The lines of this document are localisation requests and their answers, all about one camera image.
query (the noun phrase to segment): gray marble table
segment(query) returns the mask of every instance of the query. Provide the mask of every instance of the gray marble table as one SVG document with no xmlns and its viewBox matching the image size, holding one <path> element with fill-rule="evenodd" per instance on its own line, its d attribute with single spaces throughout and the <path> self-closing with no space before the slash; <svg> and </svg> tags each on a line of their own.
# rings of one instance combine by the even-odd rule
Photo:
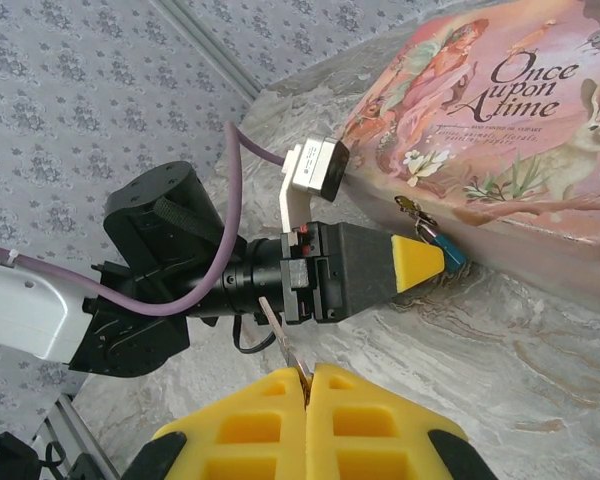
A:
<svg viewBox="0 0 600 480">
<path fill-rule="evenodd" d="M 262 92 L 243 130 L 284 155 L 330 133 L 405 42 L 413 25 Z M 205 186 L 226 206 L 226 162 Z M 278 169 L 245 155 L 247 238 L 275 236 Z M 373 224 L 341 195 L 314 218 Z M 121 471 L 163 424 L 282 366 L 275 348 L 234 350 L 230 320 L 190 322 L 191 348 L 143 378 L 90 378 L 75 406 Z M 600 479 L 600 316 L 506 276 L 475 269 L 338 325 L 288 329 L 310 363 L 334 362 L 459 423 L 500 479 Z M 249 325 L 244 341 L 267 334 Z"/>
</svg>

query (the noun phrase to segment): illustrated rabbit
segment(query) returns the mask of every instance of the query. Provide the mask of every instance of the illustrated rabbit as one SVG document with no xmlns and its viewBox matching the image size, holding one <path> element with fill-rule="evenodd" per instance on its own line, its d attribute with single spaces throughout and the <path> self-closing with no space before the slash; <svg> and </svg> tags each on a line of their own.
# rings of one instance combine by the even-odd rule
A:
<svg viewBox="0 0 600 480">
<path fill-rule="evenodd" d="M 520 160 L 494 179 L 497 185 L 507 185 L 503 189 L 507 197 L 512 196 L 513 185 L 520 185 L 522 179 L 537 173 L 540 181 L 529 185 L 527 196 L 548 191 L 554 200 L 568 200 L 573 196 L 574 186 L 594 172 L 600 154 L 600 85 L 587 78 L 582 82 L 580 96 L 588 120 L 569 140 Z"/>
</svg>

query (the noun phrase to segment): yellow gripper finger pad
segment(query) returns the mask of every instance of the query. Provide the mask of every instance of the yellow gripper finger pad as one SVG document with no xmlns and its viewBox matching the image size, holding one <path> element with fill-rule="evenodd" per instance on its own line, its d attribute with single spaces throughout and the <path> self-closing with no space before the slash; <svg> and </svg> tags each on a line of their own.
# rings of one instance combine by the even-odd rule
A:
<svg viewBox="0 0 600 480">
<path fill-rule="evenodd" d="M 154 439 L 187 436 L 166 480 L 304 480 L 305 431 L 298 373 L 285 368 L 165 426 Z"/>
<path fill-rule="evenodd" d="M 444 270 L 444 254 L 440 248 L 398 235 L 391 237 L 391 243 L 398 293 Z"/>
<path fill-rule="evenodd" d="M 450 479 L 428 432 L 462 429 L 335 365 L 319 364 L 307 409 L 307 480 Z"/>
</svg>

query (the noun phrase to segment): wall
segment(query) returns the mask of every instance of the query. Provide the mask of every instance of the wall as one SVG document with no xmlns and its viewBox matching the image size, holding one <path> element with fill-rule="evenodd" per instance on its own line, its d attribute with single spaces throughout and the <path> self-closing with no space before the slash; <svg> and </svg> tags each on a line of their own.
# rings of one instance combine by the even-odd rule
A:
<svg viewBox="0 0 600 480">
<path fill-rule="evenodd" d="M 267 85 L 456 0 L 180 0 Z"/>
<path fill-rule="evenodd" d="M 220 155 L 248 105 L 148 2 L 0 0 L 0 245 L 114 260 L 107 194 L 144 170 Z M 30 437 L 82 377 L 0 347 L 0 431 Z"/>
</svg>

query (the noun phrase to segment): pink box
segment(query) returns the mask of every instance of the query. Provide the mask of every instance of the pink box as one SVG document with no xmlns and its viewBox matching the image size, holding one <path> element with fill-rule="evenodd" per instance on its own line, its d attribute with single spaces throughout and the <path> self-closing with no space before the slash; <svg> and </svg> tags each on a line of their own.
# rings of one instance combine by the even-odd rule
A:
<svg viewBox="0 0 600 480">
<path fill-rule="evenodd" d="M 600 312 L 600 0 L 425 24 L 341 134 L 371 218 L 413 232 L 415 201 L 476 261 Z"/>
</svg>

